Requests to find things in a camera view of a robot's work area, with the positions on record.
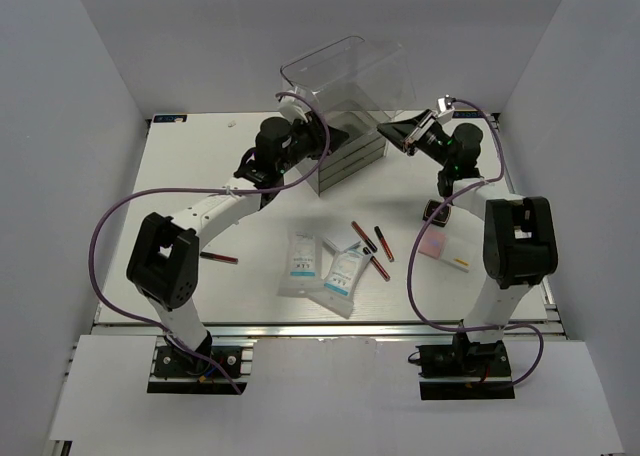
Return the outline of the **clear acrylic organizer with drawers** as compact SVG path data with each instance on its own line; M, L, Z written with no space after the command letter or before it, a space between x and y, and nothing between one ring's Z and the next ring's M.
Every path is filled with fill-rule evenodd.
M284 90L303 96L332 130L348 134L307 180L317 195L385 157L387 141L377 126L415 101L406 52L397 42L346 36L284 63L280 76Z

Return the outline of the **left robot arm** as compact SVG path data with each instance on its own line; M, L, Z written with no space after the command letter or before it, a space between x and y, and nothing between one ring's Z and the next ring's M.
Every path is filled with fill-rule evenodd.
M202 374L211 363L212 336L192 301L203 248L275 199L284 175L298 163L318 161L349 139L346 131L325 127L311 112L292 122L269 117L220 194L171 216L152 212L143 219L126 277L156 310L169 345L178 351L177 363L188 374Z

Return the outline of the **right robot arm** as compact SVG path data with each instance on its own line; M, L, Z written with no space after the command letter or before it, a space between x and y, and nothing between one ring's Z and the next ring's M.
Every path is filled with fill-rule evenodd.
M401 152L422 152L438 163L437 190L443 205L464 209L483 222L486 279L457 329L467 340L451 350L453 366L472 375L486 365L484 345L502 340L524 295L556 271L558 252L549 201L503 190L498 184L503 173L483 177L478 168L483 132L461 123L446 133L442 119L452 114L425 110L413 118L381 123L377 131Z

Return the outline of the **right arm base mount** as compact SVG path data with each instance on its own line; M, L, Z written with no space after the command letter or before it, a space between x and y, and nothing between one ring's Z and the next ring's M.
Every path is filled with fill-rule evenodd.
M512 372L502 341L470 342L455 333L448 344L417 346L407 362L419 368L423 401L512 400Z

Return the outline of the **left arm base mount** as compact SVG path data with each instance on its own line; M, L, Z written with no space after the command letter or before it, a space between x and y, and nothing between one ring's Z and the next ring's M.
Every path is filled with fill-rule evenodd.
M246 389L251 373L254 340L215 338L209 358L234 381L239 393ZM238 395L220 369L210 362L183 355L158 338L147 382L148 394Z

